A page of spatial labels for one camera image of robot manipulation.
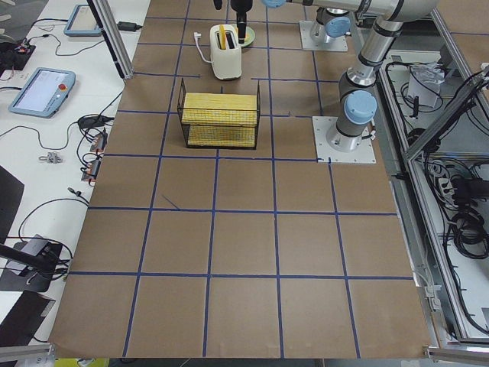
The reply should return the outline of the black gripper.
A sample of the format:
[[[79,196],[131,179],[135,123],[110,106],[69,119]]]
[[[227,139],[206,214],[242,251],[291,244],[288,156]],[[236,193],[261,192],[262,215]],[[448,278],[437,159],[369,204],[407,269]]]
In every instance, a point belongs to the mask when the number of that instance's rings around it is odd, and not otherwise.
[[[246,38],[247,15],[252,9],[253,0],[231,0],[231,7],[236,12],[236,24],[238,29],[238,43],[243,44]],[[213,0],[216,10],[222,9],[222,0]]]

